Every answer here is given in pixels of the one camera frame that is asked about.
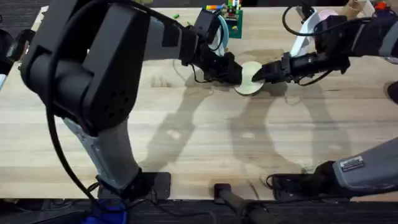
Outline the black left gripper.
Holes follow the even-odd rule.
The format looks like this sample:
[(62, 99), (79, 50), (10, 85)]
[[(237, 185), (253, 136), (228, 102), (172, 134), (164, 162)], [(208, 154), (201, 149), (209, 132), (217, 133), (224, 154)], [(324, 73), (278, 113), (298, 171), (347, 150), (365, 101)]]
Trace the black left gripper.
[(242, 66), (231, 52), (216, 51), (222, 46), (224, 31), (220, 26), (202, 29), (186, 26), (182, 29), (181, 63), (183, 66), (196, 66), (204, 73), (204, 82), (230, 83), (240, 85)]

